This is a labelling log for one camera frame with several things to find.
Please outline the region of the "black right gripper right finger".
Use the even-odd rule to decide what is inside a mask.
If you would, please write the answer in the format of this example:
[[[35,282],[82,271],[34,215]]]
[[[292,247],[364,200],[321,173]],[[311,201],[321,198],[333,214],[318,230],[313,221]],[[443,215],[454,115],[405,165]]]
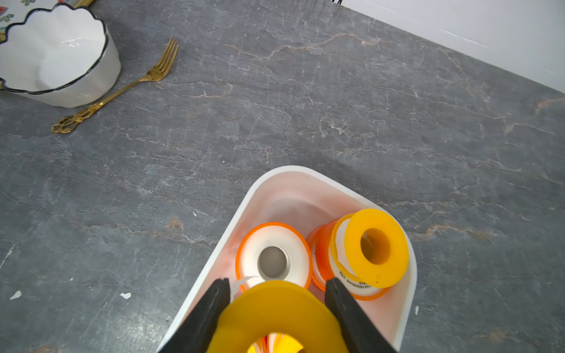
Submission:
[[[397,352],[337,278],[326,283],[325,306],[337,319],[349,352]]]

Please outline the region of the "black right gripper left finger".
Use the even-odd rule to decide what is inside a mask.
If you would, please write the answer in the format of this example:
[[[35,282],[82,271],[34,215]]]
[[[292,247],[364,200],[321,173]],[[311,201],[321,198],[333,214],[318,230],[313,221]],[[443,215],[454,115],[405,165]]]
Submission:
[[[216,279],[159,352],[206,352],[230,295],[229,279]]]

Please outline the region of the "yellow tape spool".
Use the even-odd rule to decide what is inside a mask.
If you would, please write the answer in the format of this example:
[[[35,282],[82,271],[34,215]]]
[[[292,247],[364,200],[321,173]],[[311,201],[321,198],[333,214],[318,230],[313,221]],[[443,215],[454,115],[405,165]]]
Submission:
[[[209,352],[246,352],[270,333],[284,333],[306,352],[347,352],[340,324],[307,289],[269,281],[245,291],[219,316]]]

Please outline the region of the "orange tape roll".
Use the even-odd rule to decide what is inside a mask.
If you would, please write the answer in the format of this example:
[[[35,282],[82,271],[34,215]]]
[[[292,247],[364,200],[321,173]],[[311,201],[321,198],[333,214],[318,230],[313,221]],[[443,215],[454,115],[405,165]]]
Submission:
[[[235,274],[243,292],[273,280],[307,289],[313,276],[310,248],[304,237],[287,224],[261,224],[241,241],[235,256]]]
[[[335,226],[340,227],[343,222],[348,222],[353,217],[350,213],[335,219],[334,221],[315,228],[307,238],[313,262],[313,281],[317,288],[326,291],[326,283],[329,279],[338,278],[343,282],[352,296],[360,301],[373,301],[383,297],[389,292],[389,288],[375,288],[364,282],[348,278],[337,266],[333,259],[330,239]]]

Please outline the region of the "yellow tape spool uncovered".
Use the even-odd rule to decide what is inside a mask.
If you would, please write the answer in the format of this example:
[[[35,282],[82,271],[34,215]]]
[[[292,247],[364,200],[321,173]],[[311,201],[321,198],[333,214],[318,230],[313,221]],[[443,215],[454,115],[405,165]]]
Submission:
[[[355,284],[391,288],[408,268],[406,235],[383,210],[367,208],[344,216],[334,226],[329,245],[339,272]]]

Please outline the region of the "orange tape roll bottom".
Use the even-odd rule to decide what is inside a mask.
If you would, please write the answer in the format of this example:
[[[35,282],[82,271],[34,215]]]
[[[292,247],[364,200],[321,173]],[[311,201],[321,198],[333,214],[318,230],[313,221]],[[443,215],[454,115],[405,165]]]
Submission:
[[[307,289],[313,276],[310,248],[304,237],[287,224],[261,224],[241,241],[235,256],[235,274],[243,292],[273,280]]]

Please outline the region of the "white plastic storage box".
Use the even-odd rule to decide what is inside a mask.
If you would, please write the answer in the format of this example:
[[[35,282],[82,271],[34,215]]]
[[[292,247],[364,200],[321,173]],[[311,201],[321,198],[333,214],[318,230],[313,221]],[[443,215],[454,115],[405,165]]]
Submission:
[[[308,235],[340,216],[377,205],[323,174],[302,166],[283,166],[261,176],[248,190],[216,248],[167,330],[165,346],[216,279],[236,278],[235,257],[244,236],[260,224],[282,222]],[[381,298],[360,302],[373,325],[400,349],[416,289],[417,264],[411,244],[403,278]]]

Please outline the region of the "white scalloped bowl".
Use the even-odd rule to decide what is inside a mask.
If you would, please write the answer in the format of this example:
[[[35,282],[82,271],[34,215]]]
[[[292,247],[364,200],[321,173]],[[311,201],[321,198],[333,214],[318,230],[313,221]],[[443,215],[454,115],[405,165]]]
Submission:
[[[100,99],[121,69],[106,23],[88,7],[32,10],[7,27],[1,43],[1,88],[55,107]]]

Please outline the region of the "yellow plastic tray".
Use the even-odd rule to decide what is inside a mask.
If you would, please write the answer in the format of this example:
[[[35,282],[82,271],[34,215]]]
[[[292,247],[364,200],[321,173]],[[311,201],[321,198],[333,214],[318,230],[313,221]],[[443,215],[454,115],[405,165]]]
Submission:
[[[77,7],[88,7],[90,6],[92,3],[94,2],[94,0],[78,0],[73,7],[77,8]]]

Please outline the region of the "watermelon pattern plate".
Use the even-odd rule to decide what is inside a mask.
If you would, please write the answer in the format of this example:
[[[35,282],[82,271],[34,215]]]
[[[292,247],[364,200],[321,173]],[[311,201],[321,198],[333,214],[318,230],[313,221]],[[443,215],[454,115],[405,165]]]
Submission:
[[[10,24],[24,22],[30,11],[51,10],[57,3],[57,0],[1,0],[1,34],[4,35]]]

